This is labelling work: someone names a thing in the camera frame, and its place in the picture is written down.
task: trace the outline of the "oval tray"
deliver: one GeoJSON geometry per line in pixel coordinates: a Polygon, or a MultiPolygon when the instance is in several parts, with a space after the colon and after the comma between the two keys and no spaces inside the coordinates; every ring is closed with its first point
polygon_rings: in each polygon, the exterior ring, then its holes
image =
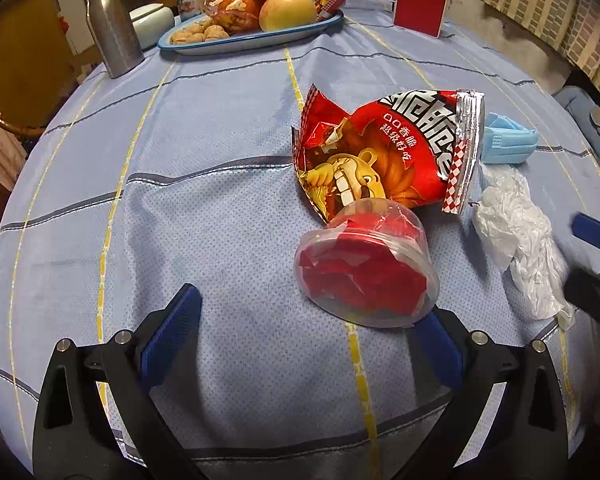
{"type": "Polygon", "coordinates": [[[175,50],[186,56],[201,56],[203,54],[224,54],[225,52],[238,52],[240,50],[250,50],[252,48],[260,48],[261,46],[270,46],[280,43],[288,43],[289,41],[300,40],[308,36],[320,34],[326,28],[339,23],[343,19],[343,14],[340,10],[323,22],[311,23],[309,25],[301,25],[300,27],[283,28],[282,30],[274,30],[272,32],[247,32],[224,40],[205,41],[203,43],[189,44],[170,44],[169,38],[176,31],[192,25],[197,20],[204,17],[194,16],[184,23],[176,25],[172,29],[165,32],[160,40],[158,47],[162,50],[175,50]]]}

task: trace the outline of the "metal bottle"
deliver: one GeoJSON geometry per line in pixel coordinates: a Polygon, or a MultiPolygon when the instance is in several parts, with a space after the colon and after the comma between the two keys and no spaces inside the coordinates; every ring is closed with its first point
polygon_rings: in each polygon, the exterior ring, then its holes
{"type": "Polygon", "coordinates": [[[87,24],[112,78],[144,59],[138,36],[122,0],[86,0],[87,24]]]}

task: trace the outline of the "red snack bag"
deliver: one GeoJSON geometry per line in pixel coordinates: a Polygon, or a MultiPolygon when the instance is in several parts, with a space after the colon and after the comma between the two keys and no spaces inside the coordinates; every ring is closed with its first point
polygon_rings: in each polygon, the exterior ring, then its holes
{"type": "Polygon", "coordinates": [[[483,97],[405,91],[349,115],[312,86],[294,133],[304,192],[326,222],[368,197],[407,207],[443,201],[443,211],[458,214],[479,154],[483,97]]]}

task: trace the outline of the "round table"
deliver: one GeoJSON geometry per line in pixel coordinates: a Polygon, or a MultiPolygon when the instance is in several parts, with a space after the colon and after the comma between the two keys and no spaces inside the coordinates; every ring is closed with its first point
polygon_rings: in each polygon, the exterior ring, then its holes
{"type": "MultiPolygon", "coordinates": [[[[206,57],[153,49],[113,80],[101,66],[49,124],[0,227],[0,428],[29,468],[55,342],[134,329],[185,282],[203,296],[198,338],[152,398],[209,478],[388,478],[426,436],[451,393],[409,331],[331,317],[292,271],[300,237],[320,227],[290,160],[311,83],[350,112],[405,89],[484,92],[488,112],[538,130],[519,167],[532,199],[567,261],[600,273],[600,250],[568,227],[578,211],[600,220],[600,168],[568,113],[460,27],[445,23],[439,39],[395,27],[390,5],[348,0],[342,26],[288,45],[206,57]]],[[[573,451],[600,387],[594,324],[580,311],[566,333],[532,320],[510,273],[485,255],[471,207],[460,218],[439,205],[416,213],[438,306],[496,342],[546,342],[573,451]]],[[[140,460],[103,393],[122,449],[140,460]]]]}

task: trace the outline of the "blue cushion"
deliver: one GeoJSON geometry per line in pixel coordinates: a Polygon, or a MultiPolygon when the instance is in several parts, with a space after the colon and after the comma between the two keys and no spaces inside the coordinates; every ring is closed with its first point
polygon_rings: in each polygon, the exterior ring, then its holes
{"type": "Polygon", "coordinates": [[[565,86],[554,97],[573,117],[591,149],[600,158],[600,107],[577,86],[565,86]]]}

